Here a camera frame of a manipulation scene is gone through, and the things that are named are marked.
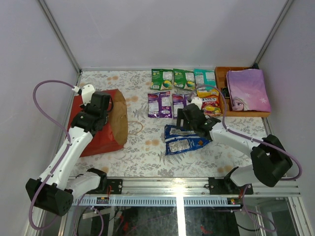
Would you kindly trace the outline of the purple Fox's candy packet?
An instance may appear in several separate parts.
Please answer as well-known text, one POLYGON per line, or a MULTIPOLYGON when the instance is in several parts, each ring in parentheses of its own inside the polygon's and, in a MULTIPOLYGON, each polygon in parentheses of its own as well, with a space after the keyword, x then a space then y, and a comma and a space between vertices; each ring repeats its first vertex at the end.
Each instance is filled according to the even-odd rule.
POLYGON ((173 103, 173 118, 176 119, 178 116, 178 109, 183 109, 191 102, 190 94, 172 94, 173 103))

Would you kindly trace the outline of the Fox's candy bag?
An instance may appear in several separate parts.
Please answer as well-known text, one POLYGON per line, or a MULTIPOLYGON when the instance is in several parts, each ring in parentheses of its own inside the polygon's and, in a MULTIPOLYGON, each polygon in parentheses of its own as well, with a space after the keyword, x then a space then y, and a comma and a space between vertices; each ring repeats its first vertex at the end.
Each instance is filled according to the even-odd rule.
POLYGON ((220 116, 221 107, 219 103, 219 92, 212 89, 199 88, 197 90, 198 97, 202 100, 202 111, 208 116, 220 116))

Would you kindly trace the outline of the blue Doritos chip bag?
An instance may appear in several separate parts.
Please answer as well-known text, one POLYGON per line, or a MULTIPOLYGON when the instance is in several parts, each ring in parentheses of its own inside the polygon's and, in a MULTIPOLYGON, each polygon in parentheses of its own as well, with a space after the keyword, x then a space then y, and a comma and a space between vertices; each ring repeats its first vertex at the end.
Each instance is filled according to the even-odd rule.
POLYGON ((199 137, 192 130, 177 128, 175 125, 167 124, 164 127, 165 155, 175 155, 193 150, 198 150, 211 141, 199 137))

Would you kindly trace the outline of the red brown paper bag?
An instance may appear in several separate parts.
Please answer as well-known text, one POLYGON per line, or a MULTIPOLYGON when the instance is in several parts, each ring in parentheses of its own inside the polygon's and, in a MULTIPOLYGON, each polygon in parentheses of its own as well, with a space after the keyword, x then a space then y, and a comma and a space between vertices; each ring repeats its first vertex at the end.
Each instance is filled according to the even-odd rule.
POLYGON ((118 89, 106 90, 113 98, 114 108, 109 113, 108 122, 96 133, 81 157, 117 151, 124 147, 128 136, 127 104, 118 89))

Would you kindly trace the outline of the teal snack packet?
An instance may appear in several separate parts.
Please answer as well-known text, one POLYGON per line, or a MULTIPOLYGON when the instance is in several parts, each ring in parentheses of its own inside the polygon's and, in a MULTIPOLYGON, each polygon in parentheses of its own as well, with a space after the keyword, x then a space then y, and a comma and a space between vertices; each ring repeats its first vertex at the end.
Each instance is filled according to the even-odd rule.
POLYGON ((210 85, 216 87, 216 78, 214 70, 194 69, 195 83, 197 86, 210 85))

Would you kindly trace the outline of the green snack packet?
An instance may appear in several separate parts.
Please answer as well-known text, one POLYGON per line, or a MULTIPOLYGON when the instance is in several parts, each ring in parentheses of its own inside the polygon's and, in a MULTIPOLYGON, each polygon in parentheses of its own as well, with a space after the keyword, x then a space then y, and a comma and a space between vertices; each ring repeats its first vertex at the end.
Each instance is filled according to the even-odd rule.
POLYGON ((173 89, 173 70, 171 69, 152 69, 151 70, 152 90, 171 90, 173 89))
POLYGON ((194 72, 183 69, 173 69, 174 87, 195 90, 195 76, 194 72))

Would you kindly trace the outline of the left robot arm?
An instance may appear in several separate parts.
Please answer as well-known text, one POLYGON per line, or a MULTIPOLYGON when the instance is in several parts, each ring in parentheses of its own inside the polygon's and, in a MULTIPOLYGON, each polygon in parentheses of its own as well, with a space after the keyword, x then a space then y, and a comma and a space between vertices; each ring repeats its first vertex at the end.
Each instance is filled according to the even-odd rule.
POLYGON ((70 172, 93 137, 108 122, 113 109, 113 99, 105 92, 94 92, 86 105, 71 122, 66 140, 55 158, 38 179, 29 179, 26 191, 31 203, 57 216, 64 216, 73 200, 94 191, 102 194, 107 190, 107 174, 90 168, 77 179, 68 181, 70 172))

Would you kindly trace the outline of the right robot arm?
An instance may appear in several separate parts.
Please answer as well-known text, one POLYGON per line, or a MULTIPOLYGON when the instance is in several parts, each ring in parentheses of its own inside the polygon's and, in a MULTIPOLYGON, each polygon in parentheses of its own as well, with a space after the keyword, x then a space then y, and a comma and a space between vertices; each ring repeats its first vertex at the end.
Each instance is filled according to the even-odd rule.
POLYGON ((276 136, 258 139, 229 129, 223 119, 206 117, 195 104, 178 109, 177 126, 181 125, 201 138, 223 143, 251 158, 250 165, 234 167, 224 177, 225 190, 230 194, 254 182, 274 187, 293 165, 276 136))

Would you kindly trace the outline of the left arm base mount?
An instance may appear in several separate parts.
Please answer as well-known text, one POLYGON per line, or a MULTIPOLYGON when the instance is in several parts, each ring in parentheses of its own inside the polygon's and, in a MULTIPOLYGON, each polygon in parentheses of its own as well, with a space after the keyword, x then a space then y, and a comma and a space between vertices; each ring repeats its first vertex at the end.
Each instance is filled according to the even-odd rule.
POLYGON ((122 179, 108 179, 104 189, 100 187, 88 191, 86 194, 105 194, 105 195, 120 195, 123 189, 123 180, 122 179))

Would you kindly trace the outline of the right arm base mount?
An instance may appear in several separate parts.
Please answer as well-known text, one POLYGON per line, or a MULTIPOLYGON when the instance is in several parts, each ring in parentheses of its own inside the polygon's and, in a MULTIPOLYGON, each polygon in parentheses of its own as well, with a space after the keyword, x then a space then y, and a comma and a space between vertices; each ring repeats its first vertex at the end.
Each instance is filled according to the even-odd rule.
POLYGON ((252 183, 237 186, 230 178, 234 171, 235 169, 232 169, 225 177, 208 177, 208 183, 203 187, 209 190, 210 195, 239 195, 243 193, 245 186, 247 184, 252 185, 252 183))

